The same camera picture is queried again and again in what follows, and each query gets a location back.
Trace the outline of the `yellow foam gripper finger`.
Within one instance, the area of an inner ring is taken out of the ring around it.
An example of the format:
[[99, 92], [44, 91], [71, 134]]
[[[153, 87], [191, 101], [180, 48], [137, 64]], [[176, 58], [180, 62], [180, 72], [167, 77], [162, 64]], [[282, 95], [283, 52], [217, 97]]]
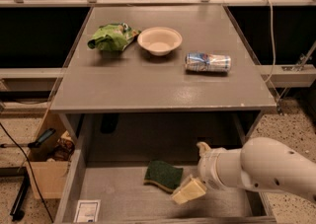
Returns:
[[177, 204], [184, 204], [206, 194], [207, 188], [199, 178], [187, 176], [171, 195]]
[[207, 143], [203, 142], [203, 141], [197, 143], [197, 148], [198, 148], [199, 156], [200, 156], [201, 158], [202, 158], [205, 154], [207, 154], [208, 152], [211, 151], [210, 146], [209, 146]]

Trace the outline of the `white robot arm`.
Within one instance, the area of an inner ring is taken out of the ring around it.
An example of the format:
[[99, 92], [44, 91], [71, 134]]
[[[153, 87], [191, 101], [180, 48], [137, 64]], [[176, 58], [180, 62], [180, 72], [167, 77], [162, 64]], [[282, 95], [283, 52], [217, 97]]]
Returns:
[[248, 140], [239, 149], [197, 145], [197, 176], [186, 177], [172, 193], [183, 204], [210, 189], [241, 188], [254, 192], [289, 192], [316, 201], [316, 163], [267, 137]]

